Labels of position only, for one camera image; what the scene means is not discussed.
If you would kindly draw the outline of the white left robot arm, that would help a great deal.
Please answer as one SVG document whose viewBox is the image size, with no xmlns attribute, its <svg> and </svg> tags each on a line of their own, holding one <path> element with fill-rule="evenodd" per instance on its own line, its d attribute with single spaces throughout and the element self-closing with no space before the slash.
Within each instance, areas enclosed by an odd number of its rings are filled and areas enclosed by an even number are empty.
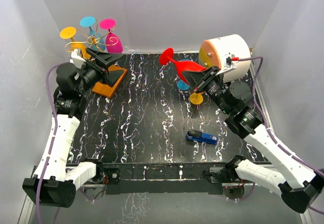
<svg viewBox="0 0 324 224">
<path fill-rule="evenodd" d="M 86 93 L 98 82 L 114 86 L 122 70 L 109 71 L 121 53 L 86 49 L 90 55 L 80 67 L 66 62 L 55 67 L 57 88 L 48 93 L 53 118 L 43 156 L 32 177 L 25 178 L 22 188 L 36 206 L 68 208 L 77 190 L 88 180 L 99 183 L 104 170 L 99 160 L 86 159 L 76 167 L 66 168 L 72 141 L 86 107 Z"/>
</svg>

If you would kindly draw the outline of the pink wine glass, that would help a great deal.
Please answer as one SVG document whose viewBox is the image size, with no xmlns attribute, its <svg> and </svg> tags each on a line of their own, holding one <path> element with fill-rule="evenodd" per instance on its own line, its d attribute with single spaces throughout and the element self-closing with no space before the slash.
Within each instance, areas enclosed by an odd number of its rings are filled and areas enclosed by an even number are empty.
<svg viewBox="0 0 324 224">
<path fill-rule="evenodd" d="M 111 18 L 104 19 L 100 22 L 100 27 L 108 31 L 105 41 L 107 52 L 116 54 L 122 53 L 124 50 L 122 42 L 120 38 L 113 33 L 116 29 L 116 21 Z"/>
</svg>

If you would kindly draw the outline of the red wine glass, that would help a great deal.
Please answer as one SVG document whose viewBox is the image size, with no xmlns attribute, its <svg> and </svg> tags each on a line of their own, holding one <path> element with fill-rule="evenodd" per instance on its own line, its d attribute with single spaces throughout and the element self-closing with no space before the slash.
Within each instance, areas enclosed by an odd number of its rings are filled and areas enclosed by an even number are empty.
<svg viewBox="0 0 324 224">
<path fill-rule="evenodd" d="M 173 48 L 167 48 L 164 50 L 164 52 L 160 55 L 159 63 L 161 65 L 167 65 L 169 62 L 173 62 L 178 76 L 181 80 L 183 80 L 187 85 L 189 83 L 187 82 L 186 78 L 183 76 L 183 71 L 193 71 L 193 72 L 201 72 L 206 70 L 206 68 L 194 61 L 185 60 L 185 61 L 176 61 L 173 59 L 174 56 L 174 49 Z"/>
</svg>

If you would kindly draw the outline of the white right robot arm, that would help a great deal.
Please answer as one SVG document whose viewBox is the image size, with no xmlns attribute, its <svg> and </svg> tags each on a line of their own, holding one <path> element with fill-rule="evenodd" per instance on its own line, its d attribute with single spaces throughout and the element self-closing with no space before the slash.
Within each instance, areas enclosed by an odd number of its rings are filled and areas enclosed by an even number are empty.
<svg viewBox="0 0 324 224">
<path fill-rule="evenodd" d="M 228 128 L 262 153 L 275 170 L 256 165 L 236 155 L 212 176 L 226 181 L 248 180 L 278 194 L 297 213 L 304 213 L 323 191 L 323 170 L 305 166 L 284 144 L 270 137 L 260 113 L 251 108 L 252 92 L 246 82 L 223 81 L 217 67 L 204 71 L 183 71 L 195 93 L 206 92 L 228 117 Z"/>
</svg>

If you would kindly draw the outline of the yellow wine glass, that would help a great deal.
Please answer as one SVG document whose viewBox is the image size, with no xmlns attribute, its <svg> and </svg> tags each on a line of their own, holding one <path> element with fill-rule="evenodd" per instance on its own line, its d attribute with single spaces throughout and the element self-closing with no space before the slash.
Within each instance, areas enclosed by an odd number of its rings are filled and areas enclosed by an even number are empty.
<svg viewBox="0 0 324 224">
<path fill-rule="evenodd" d="M 201 92 L 201 93 L 192 93 L 190 96 L 189 96 L 189 100 L 192 104 L 194 105 L 200 105 L 204 98 L 203 98 L 203 94 L 204 92 Z"/>
</svg>

